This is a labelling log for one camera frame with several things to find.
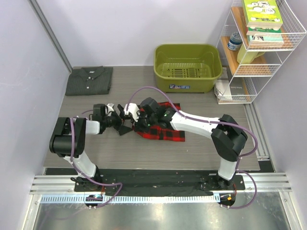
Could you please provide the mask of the red black plaid shirt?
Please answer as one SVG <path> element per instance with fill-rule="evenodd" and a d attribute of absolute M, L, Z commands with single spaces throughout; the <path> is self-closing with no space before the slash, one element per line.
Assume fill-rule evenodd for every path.
<path fill-rule="evenodd" d="M 158 112 L 156 114 L 152 113 L 153 115 L 153 123 L 149 130 L 149 132 L 136 132 L 143 138 L 146 139 L 153 139 L 153 140 L 168 140 L 168 141 L 176 141 L 176 142 L 185 142 L 185 132 L 184 131 L 177 131 L 171 128 L 164 128 L 159 125 L 159 119 L 161 116 L 164 115 L 164 112 L 168 108 L 173 108 L 170 102 L 161 102 L 158 103 L 160 106 Z M 138 105 L 140 112 L 145 112 L 140 105 Z"/>

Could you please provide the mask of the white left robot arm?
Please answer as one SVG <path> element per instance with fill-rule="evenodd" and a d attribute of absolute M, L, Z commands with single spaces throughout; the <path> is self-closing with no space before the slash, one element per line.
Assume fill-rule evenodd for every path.
<path fill-rule="evenodd" d="M 66 160 L 77 172 L 75 182 L 86 185 L 91 191 L 97 191 L 103 183 L 98 166 L 89 159 L 85 152 L 87 135 L 100 135 L 107 128 L 114 128 L 120 135 L 131 131 L 124 126 L 127 119 L 124 107 L 114 104 L 95 104 L 88 118 L 59 117 L 49 142 L 50 152 Z"/>

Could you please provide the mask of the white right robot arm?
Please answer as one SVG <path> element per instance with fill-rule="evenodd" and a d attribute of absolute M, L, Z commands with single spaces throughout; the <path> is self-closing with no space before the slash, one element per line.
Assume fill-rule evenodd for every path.
<path fill-rule="evenodd" d="M 151 97 L 144 99 L 140 105 L 125 105 L 124 114 L 132 117 L 137 128 L 148 130 L 155 125 L 173 131 L 194 133 L 212 140 L 220 156 L 216 183 L 222 189 L 233 185 L 239 155 L 248 139 L 233 117 L 223 115 L 221 118 L 206 118 L 191 115 L 177 109 L 173 103 L 170 107 L 163 107 Z"/>

